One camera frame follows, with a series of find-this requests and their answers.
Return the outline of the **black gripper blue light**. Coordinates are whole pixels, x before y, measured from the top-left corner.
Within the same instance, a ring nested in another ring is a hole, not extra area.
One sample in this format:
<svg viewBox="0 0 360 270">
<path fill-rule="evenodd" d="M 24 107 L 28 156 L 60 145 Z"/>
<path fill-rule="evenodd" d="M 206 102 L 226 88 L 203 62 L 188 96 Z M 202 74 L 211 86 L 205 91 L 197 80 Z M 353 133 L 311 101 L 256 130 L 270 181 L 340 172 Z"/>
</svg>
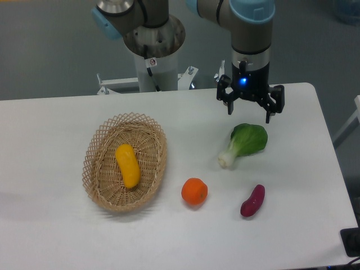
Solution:
<svg viewBox="0 0 360 270">
<path fill-rule="evenodd" d="M 281 84 L 270 87 L 268 76 L 268 56 L 234 53 L 232 80 L 224 74 L 219 77 L 216 98 L 227 107 L 228 115 L 233 113 L 233 103 L 238 98 L 258 102 L 265 109 L 265 123 L 269 124 L 271 117 L 284 109 L 285 87 Z"/>
</svg>

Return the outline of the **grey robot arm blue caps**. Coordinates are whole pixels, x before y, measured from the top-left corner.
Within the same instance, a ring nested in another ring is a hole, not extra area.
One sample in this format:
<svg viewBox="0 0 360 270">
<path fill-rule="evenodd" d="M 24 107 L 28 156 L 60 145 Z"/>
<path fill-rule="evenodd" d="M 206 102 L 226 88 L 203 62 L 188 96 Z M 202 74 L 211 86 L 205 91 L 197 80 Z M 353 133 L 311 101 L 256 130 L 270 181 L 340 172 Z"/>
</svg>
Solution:
<svg viewBox="0 0 360 270">
<path fill-rule="evenodd" d="M 217 99 L 228 112 L 240 98 L 265 109 L 267 119 L 281 113 L 285 89 L 268 84 L 274 1 L 187 1 L 186 6 L 230 32 L 232 74 L 220 72 L 217 86 Z M 138 60 L 142 92 L 178 88 L 172 57 L 185 41 L 185 29 L 170 14 L 168 1 L 98 1 L 91 14 L 109 39 L 121 38 Z"/>
</svg>

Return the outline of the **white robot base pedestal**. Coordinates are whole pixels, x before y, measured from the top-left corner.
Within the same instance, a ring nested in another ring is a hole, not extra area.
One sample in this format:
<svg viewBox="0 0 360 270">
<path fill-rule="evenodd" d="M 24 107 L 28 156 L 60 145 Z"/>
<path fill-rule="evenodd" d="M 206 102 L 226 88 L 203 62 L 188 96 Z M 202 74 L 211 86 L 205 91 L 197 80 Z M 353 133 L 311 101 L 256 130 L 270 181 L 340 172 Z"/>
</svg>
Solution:
<svg viewBox="0 0 360 270">
<path fill-rule="evenodd" d="M 102 80 L 97 74 L 98 94 L 160 92 L 195 89 L 199 69 L 190 65 L 180 73 L 178 56 L 185 42 L 185 28 L 174 16 L 159 28 L 140 26 L 122 37 L 133 55 L 135 78 Z"/>
</svg>

